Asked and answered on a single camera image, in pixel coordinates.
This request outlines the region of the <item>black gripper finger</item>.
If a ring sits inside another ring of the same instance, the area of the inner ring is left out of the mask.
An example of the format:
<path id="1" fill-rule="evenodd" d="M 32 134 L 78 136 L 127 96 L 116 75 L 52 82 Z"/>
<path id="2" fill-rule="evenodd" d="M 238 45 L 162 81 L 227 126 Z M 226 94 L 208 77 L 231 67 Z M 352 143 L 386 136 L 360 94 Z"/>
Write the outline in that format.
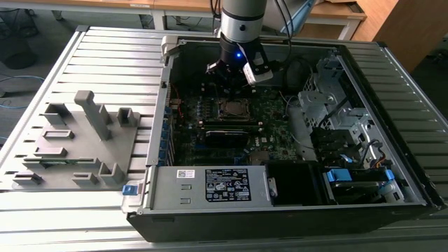
<path id="1" fill-rule="evenodd" d="M 246 85 L 247 85 L 247 78 L 246 75 L 240 73 L 234 78 L 234 97 L 238 97 L 240 95 Z"/>
<path id="2" fill-rule="evenodd" d="M 235 99 L 232 71 L 228 71 L 228 68 L 216 62 L 207 65 L 206 73 L 210 75 L 211 81 L 219 89 L 218 93 L 227 99 Z"/>

